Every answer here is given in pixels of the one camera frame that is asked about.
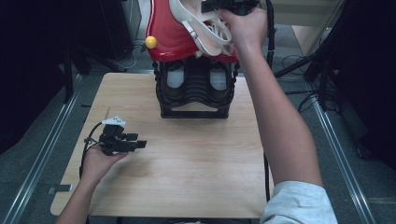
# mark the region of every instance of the table surface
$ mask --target table surface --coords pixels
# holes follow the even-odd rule
[[[91,216],[260,217],[263,150],[245,79],[235,83],[227,119],[162,119],[155,84],[154,75],[105,75],[61,183],[74,187],[55,195],[51,213],[64,209],[78,183],[83,139],[109,109],[108,118],[119,116],[126,133],[148,143],[102,179]]]

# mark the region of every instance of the black base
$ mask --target black base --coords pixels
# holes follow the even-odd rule
[[[191,56],[175,62],[153,63],[156,75],[156,93],[161,106],[161,116],[165,119],[227,119],[233,100],[237,71],[231,72],[229,63],[213,61],[206,57],[196,59]],[[168,85],[168,73],[184,67],[184,81],[177,87]],[[226,89],[217,90],[210,83],[210,72],[218,69],[224,72]],[[181,111],[183,105],[197,102],[207,105],[210,111]]]

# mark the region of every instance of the white shoe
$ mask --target white shoe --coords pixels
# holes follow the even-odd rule
[[[175,20],[186,27],[198,47],[196,56],[203,53],[210,56],[221,53],[231,55],[233,42],[230,31],[220,20],[217,11],[202,13],[202,1],[169,0],[169,7]]]

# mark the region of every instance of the right hand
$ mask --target right hand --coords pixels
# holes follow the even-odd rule
[[[267,12],[253,8],[246,16],[237,16],[227,9],[219,9],[219,17],[231,26],[231,35],[236,48],[262,50],[268,32]]]
[[[120,152],[107,156],[99,145],[93,146],[87,151],[81,181],[94,185],[99,184],[110,168],[127,155],[128,152]]]

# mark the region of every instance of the shirt sleeve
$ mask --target shirt sleeve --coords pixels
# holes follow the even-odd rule
[[[326,190],[298,181],[285,181],[274,188],[260,223],[337,223]]]

